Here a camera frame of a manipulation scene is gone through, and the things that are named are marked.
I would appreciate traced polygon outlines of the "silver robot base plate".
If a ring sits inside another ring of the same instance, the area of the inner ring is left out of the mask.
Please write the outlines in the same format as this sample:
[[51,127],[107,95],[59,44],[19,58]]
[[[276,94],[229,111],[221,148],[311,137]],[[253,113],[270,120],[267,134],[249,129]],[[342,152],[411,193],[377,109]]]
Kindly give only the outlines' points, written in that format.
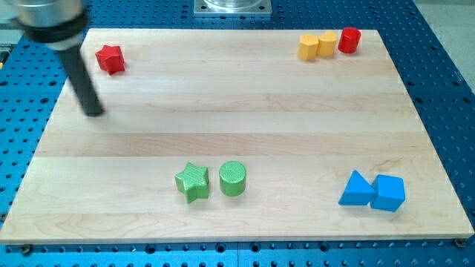
[[195,15],[270,13],[271,0],[194,0]]

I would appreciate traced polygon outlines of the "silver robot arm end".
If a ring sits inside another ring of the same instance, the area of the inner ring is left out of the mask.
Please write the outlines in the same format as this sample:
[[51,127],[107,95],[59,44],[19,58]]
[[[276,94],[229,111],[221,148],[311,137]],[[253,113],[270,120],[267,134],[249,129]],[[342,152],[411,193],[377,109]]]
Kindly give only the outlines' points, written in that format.
[[79,45],[88,23],[84,0],[9,0],[13,23],[34,42],[52,50]]

